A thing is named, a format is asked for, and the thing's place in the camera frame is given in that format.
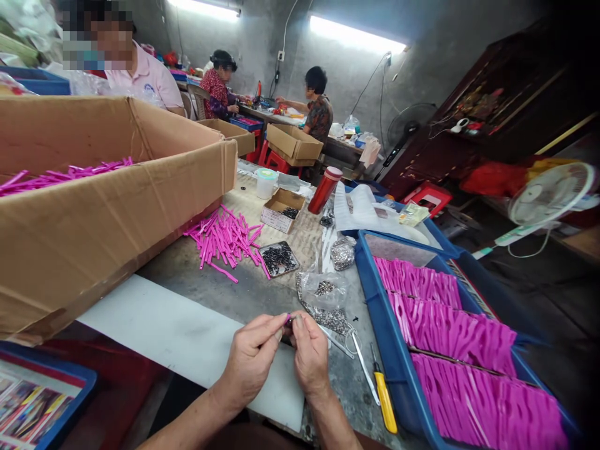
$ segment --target white plastic cup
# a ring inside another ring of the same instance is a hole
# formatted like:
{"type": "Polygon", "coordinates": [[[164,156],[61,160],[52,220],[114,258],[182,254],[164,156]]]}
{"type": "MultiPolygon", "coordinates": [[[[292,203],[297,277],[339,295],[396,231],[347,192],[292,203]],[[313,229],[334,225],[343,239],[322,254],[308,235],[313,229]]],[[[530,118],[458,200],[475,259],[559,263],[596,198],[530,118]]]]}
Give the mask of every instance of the white plastic cup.
{"type": "Polygon", "coordinates": [[[271,169],[258,169],[256,171],[256,196],[261,199],[270,199],[273,188],[277,182],[277,172],[271,169]]]}

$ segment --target red thermos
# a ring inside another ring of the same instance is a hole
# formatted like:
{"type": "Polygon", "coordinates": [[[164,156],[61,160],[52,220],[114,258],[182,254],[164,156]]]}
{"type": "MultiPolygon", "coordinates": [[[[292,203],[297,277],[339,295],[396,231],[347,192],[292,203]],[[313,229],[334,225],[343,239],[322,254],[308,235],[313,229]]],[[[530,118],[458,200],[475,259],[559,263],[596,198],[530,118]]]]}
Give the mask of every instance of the red thermos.
{"type": "Polygon", "coordinates": [[[338,181],[342,179],[342,171],[335,167],[329,166],[325,171],[325,175],[321,178],[319,187],[314,193],[314,197],[308,205],[308,210],[313,214],[320,214],[323,207],[331,197],[331,193],[336,188],[338,181]]]}

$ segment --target hand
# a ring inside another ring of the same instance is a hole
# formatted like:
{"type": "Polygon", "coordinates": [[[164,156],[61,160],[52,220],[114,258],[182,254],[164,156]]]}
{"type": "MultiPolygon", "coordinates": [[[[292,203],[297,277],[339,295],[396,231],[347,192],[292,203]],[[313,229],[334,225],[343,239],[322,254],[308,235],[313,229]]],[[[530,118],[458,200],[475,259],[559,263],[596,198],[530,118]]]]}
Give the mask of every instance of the hand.
{"type": "Polygon", "coordinates": [[[296,377],[310,402],[327,395],[331,390],[327,337],[306,312],[294,312],[292,317],[295,317],[292,321],[294,336],[290,340],[296,348],[296,377]]]}
{"type": "Polygon", "coordinates": [[[242,410],[261,391],[288,315],[263,314],[236,331],[223,375],[213,386],[219,402],[242,410]]]}

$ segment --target black hair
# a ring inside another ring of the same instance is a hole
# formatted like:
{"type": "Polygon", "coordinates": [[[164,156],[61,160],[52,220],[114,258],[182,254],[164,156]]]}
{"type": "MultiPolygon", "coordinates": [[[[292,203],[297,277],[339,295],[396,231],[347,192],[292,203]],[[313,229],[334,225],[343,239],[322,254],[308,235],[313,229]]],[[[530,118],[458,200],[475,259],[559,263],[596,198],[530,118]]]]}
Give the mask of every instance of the black hair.
{"type": "Polygon", "coordinates": [[[89,33],[92,22],[118,22],[125,31],[134,31],[135,25],[130,11],[119,8],[120,1],[108,0],[63,0],[65,31],[89,33]]]}
{"type": "Polygon", "coordinates": [[[225,70],[231,70],[232,72],[238,70],[238,65],[235,60],[225,50],[215,50],[211,56],[211,62],[215,69],[223,68],[225,70]]]}
{"type": "Polygon", "coordinates": [[[327,87],[327,73],[319,66],[314,66],[304,77],[306,87],[312,89],[315,94],[321,95],[327,87]]]}

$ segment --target screwdriver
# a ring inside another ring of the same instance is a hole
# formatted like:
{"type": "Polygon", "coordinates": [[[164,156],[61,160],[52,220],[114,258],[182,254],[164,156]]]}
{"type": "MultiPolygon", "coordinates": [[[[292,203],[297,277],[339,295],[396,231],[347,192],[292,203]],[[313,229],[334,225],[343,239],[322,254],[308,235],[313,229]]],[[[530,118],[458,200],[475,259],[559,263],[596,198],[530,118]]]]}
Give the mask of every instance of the screwdriver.
{"type": "Polygon", "coordinates": [[[398,426],[396,425],[396,418],[394,417],[394,410],[392,409],[392,402],[389,398],[388,387],[386,386],[386,380],[379,368],[377,358],[375,357],[375,347],[371,343],[371,352],[373,353],[373,368],[375,372],[375,380],[377,381],[377,393],[379,394],[379,400],[381,401],[381,412],[383,413],[383,421],[386,424],[386,428],[390,433],[398,433],[398,426]]]}

